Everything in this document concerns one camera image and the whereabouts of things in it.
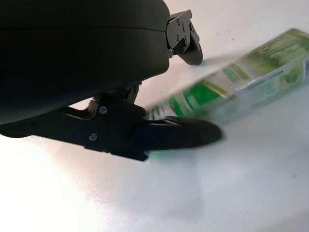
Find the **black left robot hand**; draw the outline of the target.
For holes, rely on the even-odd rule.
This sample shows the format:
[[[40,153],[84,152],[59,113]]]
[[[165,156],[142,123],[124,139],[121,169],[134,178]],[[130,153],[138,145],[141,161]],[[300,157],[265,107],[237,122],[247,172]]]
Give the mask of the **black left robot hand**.
[[[178,55],[203,60],[192,12],[162,0],[3,0],[0,133],[39,136],[144,161],[147,152],[222,138],[207,121],[146,118],[142,81]]]

